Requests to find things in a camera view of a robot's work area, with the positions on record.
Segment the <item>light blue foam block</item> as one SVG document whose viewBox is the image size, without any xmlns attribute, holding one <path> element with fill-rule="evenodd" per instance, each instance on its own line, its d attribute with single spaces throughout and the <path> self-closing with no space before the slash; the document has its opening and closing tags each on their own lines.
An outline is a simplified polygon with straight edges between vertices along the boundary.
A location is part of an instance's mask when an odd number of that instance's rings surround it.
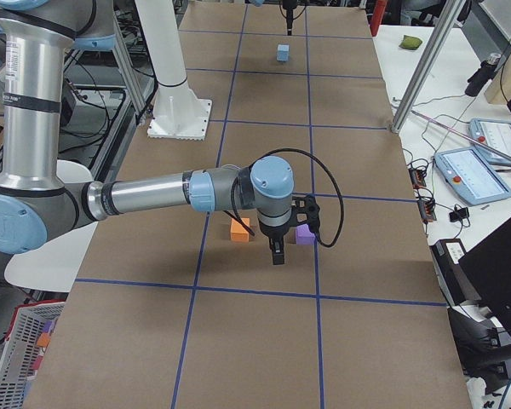
<svg viewBox="0 0 511 409">
<path fill-rule="evenodd" d="M 278 62 L 287 62 L 290 58 L 290 46 L 288 44 L 279 43 L 277 45 L 276 60 Z"/>
</svg>

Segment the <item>purple foam block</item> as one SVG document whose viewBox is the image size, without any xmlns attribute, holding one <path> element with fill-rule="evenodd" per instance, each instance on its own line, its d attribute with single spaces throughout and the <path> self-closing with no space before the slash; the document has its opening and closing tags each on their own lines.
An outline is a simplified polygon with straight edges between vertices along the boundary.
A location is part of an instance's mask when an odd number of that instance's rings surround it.
<svg viewBox="0 0 511 409">
<path fill-rule="evenodd" d="M 295 240 L 297 245 L 313 245 L 316 241 L 315 234 L 310 231 L 307 224 L 296 227 Z"/>
</svg>

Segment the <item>orange foam block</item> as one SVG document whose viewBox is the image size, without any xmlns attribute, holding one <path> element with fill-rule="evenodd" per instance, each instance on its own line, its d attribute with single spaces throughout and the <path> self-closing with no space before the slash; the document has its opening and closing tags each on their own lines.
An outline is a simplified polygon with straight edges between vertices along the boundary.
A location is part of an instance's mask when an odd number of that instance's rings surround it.
<svg viewBox="0 0 511 409">
<path fill-rule="evenodd" d="M 238 243 L 248 243 L 250 233 L 236 220 L 232 219 L 230 224 L 230 240 Z"/>
</svg>

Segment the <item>red cylinder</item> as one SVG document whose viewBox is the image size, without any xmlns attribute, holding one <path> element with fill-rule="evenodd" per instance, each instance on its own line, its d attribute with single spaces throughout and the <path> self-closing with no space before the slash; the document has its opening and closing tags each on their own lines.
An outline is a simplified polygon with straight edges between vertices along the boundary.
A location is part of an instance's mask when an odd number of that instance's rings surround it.
<svg viewBox="0 0 511 409">
<path fill-rule="evenodd" d="M 370 34 L 375 37 L 378 34 L 383 16 L 388 5 L 388 0 L 376 0 L 373 13 L 370 18 Z"/>
</svg>

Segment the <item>green bean bag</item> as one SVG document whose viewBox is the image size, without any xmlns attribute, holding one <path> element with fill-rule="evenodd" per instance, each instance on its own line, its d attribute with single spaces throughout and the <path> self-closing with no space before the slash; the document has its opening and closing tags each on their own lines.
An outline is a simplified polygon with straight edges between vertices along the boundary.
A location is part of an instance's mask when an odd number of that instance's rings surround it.
<svg viewBox="0 0 511 409">
<path fill-rule="evenodd" d="M 419 37 L 413 37 L 409 35 L 404 35 L 402 41 L 399 44 L 401 49 L 406 50 L 418 50 L 422 45 L 422 40 Z"/>
</svg>

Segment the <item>orange terminal board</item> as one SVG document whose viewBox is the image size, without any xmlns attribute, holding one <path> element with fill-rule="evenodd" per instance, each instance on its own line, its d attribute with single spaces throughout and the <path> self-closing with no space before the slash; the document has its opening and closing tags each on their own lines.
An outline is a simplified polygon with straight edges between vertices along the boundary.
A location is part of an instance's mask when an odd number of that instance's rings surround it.
<svg viewBox="0 0 511 409">
<path fill-rule="evenodd" d="M 434 195 L 425 180 L 425 169 L 409 167 L 408 172 L 422 222 L 424 224 L 435 222 L 437 220 L 435 215 L 436 203 Z"/>
</svg>

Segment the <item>black power box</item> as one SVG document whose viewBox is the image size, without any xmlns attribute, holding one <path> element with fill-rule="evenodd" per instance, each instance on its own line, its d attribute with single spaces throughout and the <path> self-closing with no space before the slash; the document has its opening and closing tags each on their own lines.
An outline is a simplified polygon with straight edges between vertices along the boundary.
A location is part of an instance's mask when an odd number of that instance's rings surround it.
<svg viewBox="0 0 511 409">
<path fill-rule="evenodd" d="M 459 264 L 459 260 L 466 253 L 462 241 L 460 239 L 440 239 L 430 246 L 430 250 L 439 286 L 445 294 L 446 301 L 451 305 L 478 302 L 480 295 Z"/>
</svg>

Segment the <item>near blue teach pendant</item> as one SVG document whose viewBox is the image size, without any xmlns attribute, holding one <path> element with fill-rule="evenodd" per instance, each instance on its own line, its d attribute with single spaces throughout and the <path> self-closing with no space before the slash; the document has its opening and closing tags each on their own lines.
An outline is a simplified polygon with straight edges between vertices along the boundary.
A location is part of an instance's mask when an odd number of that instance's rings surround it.
<svg viewBox="0 0 511 409">
<path fill-rule="evenodd" d="M 468 205 L 511 198 L 511 188 L 473 147 L 436 153 L 434 161 L 445 181 Z"/>
</svg>

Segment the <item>blue teach pendant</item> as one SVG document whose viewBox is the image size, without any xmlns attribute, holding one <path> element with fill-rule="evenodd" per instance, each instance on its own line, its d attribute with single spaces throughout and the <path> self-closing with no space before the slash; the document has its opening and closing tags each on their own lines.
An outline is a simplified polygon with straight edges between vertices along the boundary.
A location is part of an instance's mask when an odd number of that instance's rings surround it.
<svg viewBox="0 0 511 409">
<path fill-rule="evenodd" d="M 473 118 L 469 136 L 511 157 L 511 121 Z"/>
<path fill-rule="evenodd" d="M 511 198 L 511 188 L 473 147 L 436 153 L 434 161 L 445 181 L 468 205 Z"/>
</svg>

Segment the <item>black laptop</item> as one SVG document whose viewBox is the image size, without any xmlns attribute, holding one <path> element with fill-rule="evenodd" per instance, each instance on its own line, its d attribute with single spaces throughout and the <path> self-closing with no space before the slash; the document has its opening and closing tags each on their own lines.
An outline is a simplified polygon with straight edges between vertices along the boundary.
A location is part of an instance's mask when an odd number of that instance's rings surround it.
<svg viewBox="0 0 511 409">
<path fill-rule="evenodd" d="M 460 258 L 480 301 L 511 336 L 511 217 Z"/>
</svg>

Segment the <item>far blue teach pendant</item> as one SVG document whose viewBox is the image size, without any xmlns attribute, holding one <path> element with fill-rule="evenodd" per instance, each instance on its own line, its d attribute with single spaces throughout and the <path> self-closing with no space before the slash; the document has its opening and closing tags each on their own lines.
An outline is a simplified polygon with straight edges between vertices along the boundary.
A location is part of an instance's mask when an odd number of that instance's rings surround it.
<svg viewBox="0 0 511 409">
<path fill-rule="evenodd" d="M 511 121 L 473 118 L 469 136 L 511 157 Z"/>
</svg>

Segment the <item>white perforated plastic basket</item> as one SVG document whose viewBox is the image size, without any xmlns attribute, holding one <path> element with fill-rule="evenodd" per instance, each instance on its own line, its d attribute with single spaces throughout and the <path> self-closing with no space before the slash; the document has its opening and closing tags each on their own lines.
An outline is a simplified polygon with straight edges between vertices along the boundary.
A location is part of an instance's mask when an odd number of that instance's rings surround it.
<svg viewBox="0 0 511 409">
<path fill-rule="evenodd" d="M 43 358 L 44 347 L 37 342 L 52 332 L 64 306 L 49 300 L 15 309 L 0 359 L 0 408 L 23 407 Z"/>
</svg>

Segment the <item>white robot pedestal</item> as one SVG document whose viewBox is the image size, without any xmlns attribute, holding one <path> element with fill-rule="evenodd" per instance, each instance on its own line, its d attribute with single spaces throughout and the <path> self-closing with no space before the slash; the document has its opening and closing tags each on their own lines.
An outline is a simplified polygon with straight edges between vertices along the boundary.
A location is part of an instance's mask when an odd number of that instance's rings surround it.
<svg viewBox="0 0 511 409">
<path fill-rule="evenodd" d="M 148 135 L 203 140 L 212 101 L 199 99 L 188 83 L 173 3 L 141 0 L 135 5 L 158 85 Z"/>
</svg>

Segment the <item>aluminium frame post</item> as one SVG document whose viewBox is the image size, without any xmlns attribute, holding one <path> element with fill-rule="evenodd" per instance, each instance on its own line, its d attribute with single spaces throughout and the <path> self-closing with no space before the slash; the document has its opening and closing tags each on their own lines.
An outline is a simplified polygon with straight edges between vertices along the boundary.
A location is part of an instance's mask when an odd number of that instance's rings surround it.
<svg viewBox="0 0 511 409">
<path fill-rule="evenodd" d="M 433 32 L 427 41 L 422 56 L 401 98 L 399 107 L 393 116 L 393 122 L 390 126 L 390 130 L 393 133 L 398 134 L 401 131 L 465 3 L 465 1 L 461 0 L 449 0 L 445 3 L 437 25 L 433 28 Z"/>
</svg>

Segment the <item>white round base plate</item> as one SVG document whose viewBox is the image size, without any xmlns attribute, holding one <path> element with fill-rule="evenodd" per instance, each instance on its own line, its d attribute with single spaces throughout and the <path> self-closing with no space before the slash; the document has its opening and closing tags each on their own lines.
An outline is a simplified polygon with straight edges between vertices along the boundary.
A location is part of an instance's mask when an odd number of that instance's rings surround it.
<svg viewBox="0 0 511 409">
<path fill-rule="evenodd" d="M 68 292 L 72 289 L 97 224 L 85 224 L 83 207 L 72 205 L 67 195 L 38 206 L 48 229 L 45 244 L 15 254 L 4 271 L 11 285 L 41 291 Z"/>
</svg>

